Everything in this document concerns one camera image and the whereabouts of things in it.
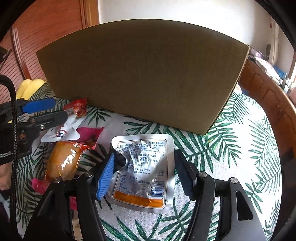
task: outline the brown cardboard panel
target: brown cardboard panel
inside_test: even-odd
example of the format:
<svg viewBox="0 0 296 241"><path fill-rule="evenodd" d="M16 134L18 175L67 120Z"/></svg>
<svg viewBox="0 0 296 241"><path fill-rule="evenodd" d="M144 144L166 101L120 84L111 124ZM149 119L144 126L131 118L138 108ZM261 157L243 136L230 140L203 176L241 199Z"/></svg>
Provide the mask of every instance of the brown cardboard panel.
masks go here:
<svg viewBox="0 0 296 241"><path fill-rule="evenodd" d="M155 19L96 25L37 52L58 97L205 134L249 46L201 26Z"/></svg>

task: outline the leaf-patterned tablecloth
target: leaf-patterned tablecloth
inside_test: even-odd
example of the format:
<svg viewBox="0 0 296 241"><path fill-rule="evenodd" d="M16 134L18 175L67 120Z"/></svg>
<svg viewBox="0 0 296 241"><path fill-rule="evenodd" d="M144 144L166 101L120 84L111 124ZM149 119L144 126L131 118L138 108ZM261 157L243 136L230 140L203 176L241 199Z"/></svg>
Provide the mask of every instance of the leaf-patterned tablecloth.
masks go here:
<svg viewBox="0 0 296 241"><path fill-rule="evenodd" d="M55 97L46 83L32 99L51 96ZM70 102L55 99L55 110L62 109ZM27 118L28 115L23 115L19 121ZM81 126L104 127L104 131L99 137L98 153L83 154L77 175L104 159L114 136L166 133L173 137L175 149L180 149L200 171L217 179L238 178L255 206L267 239L271 238L281 202L281 167L270 123L263 109L253 99L233 92L219 118L204 136L91 106ZM46 167L49 146L40 139L41 136L34 141L32 154L18 161L17 221L21 234L24 234L41 198L31 186L34 177L44 177ZM219 206L219 199L216 199L208 240L215 238ZM5 203L5 207L9 213L9 202ZM137 212L110 204L106 199L98 202L99 215L110 240L182 240L193 207L194 202L184 195L176 172L173 208L166 214Z"/></svg>

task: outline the vacuum-sealed food pouch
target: vacuum-sealed food pouch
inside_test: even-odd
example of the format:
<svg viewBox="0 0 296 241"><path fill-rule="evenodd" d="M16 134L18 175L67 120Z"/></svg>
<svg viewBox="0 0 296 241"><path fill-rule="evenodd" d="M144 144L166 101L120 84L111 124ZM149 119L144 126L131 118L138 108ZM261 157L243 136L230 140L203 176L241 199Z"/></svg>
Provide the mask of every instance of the vacuum-sealed food pouch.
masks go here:
<svg viewBox="0 0 296 241"><path fill-rule="evenodd" d="M168 212L175 186L173 138L143 134L114 137L111 143L126 164L113 175L107 200L143 212Z"/></svg>

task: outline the black cable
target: black cable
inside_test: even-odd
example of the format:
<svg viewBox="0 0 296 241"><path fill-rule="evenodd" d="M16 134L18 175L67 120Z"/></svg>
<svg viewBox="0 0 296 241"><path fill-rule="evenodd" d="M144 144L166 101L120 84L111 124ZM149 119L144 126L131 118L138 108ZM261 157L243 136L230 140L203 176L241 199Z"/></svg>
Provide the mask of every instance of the black cable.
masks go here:
<svg viewBox="0 0 296 241"><path fill-rule="evenodd" d="M0 74L0 84L7 87L11 99L11 113L12 113L12 171L10 184L10 200L9 200L9 215L10 223L14 233L18 236L17 219L16 219L16 186L17 186L17 104L15 87L13 82L5 75Z"/></svg>

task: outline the yellow object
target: yellow object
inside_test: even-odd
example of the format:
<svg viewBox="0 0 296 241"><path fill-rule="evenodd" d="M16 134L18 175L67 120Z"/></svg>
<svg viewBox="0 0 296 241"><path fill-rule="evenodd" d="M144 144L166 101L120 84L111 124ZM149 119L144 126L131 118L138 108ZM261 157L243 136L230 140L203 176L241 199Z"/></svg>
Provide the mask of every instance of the yellow object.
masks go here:
<svg viewBox="0 0 296 241"><path fill-rule="evenodd" d="M17 99L20 99L25 91L25 89L28 87L28 85L32 82L32 80L23 80L21 83L20 83L20 86L19 88L17 89L17 91L15 92L16 93L16 96L17 96Z"/></svg>
<svg viewBox="0 0 296 241"><path fill-rule="evenodd" d="M21 98L28 100L43 84L44 80L36 79L27 86Z"/></svg>

